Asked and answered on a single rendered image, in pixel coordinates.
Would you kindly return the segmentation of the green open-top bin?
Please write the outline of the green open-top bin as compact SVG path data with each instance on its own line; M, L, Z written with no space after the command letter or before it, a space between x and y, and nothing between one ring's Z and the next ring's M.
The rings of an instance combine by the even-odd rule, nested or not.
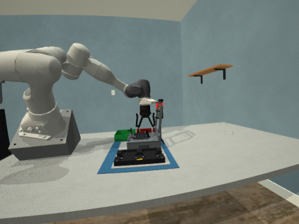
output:
M117 130L114 135L115 142L127 141L128 135L131 134L131 131L133 131L133 134L136 133L136 129L132 129L131 131L128 130L131 129Z

